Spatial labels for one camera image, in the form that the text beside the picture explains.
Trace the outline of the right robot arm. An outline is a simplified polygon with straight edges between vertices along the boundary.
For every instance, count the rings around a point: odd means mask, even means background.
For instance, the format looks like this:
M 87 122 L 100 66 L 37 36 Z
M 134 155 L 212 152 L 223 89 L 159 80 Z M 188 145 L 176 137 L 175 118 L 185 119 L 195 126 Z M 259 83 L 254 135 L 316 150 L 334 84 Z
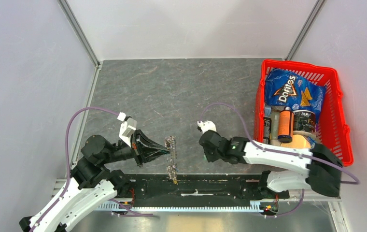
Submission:
M 311 189 L 326 197 L 340 194 L 342 162 L 326 146 L 287 148 L 259 143 L 244 137 L 226 139 L 213 130 L 202 134 L 199 144 L 208 162 L 261 164 L 281 171 L 262 172 L 257 191 L 269 198 L 290 189 Z

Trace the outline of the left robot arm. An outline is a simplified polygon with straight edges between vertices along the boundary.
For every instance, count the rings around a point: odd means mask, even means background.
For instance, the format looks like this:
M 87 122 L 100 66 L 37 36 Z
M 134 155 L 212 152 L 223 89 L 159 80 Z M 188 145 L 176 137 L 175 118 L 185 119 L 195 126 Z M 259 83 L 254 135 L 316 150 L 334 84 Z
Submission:
M 137 130 L 126 141 L 110 143 L 101 135 L 90 136 L 81 149 L 82 158 L 70 170 L 69 179 L 56 196 L 36 215 L 24 217 L 24 232 L 68 232 L 70 226 L 113 197 L 132 195 L 130 179 L 106 164 L 135 160 L 138 166 L 151 162 L 170 150 Z

